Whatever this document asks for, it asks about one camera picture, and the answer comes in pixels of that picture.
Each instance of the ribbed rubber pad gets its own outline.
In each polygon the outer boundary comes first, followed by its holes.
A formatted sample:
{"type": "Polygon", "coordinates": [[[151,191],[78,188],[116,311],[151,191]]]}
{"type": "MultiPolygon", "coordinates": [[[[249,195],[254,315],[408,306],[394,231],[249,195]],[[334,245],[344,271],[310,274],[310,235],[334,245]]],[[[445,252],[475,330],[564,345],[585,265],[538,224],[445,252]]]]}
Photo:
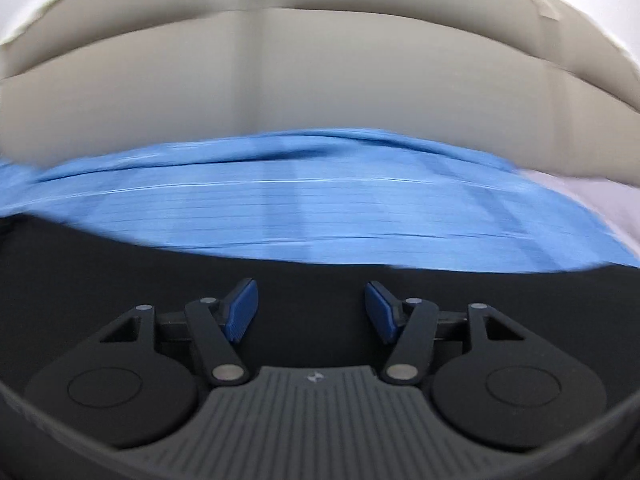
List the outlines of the ribbed rubber pad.
{"type": "Polygon", "coordinates": [[[399,330],[394,323],[391,305],[370,283],[364,288],[364,306],[383,343],[388,345],[395,342],[399,330]]]}
{"type": "Polygon", "coordinates": [[[521,459],[464,439],[420,390],[365,366],[264,367],[251,383],[215,389],[174,435],[120,454],[163,478],[216,480],[484,478],[521,459]]]}
{"type": "Polygon", "coordinates": [[[229,305],[229,319],[225,325],[226,339],[237,343],[242,339],[249,323],[258,310],[258,286],[254,280],[238,294],[238,297],[229,305]]]}

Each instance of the black lever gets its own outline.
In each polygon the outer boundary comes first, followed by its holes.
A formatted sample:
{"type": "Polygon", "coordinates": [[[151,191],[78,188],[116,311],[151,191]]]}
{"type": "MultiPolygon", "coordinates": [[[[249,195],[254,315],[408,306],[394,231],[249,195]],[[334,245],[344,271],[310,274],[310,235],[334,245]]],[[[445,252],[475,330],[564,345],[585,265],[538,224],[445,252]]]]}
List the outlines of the black lever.
{"type": "Polygon", "coordinates": [[[242,280],[223,300],[201,298],[184,307],[189,332],[211,386],[236,386],[249,370],[231,343],[239,342],[258,308],[254,280],[242,280]]]}
{"type": "Polygon", "coordinates": [[[369,282],[365,308],[382,341],[396,343],[380,378],[390,384],[420,383],[431,364],[438,306],[421,298],[400,301],[381,283],[369,282]]]}

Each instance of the blue cloth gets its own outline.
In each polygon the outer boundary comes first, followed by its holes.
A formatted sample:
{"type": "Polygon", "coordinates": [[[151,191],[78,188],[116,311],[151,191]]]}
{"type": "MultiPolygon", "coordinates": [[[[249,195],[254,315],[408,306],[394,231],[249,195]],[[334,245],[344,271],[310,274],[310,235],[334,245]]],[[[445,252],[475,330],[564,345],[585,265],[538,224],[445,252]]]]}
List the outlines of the blue cloth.
{"type": "Polygon", "coordinates": [[[160,144],[0,164],[0,215],[158,248],[478,272],[638,266],[590,211],[510,162],[377,130],[160,144]]]}

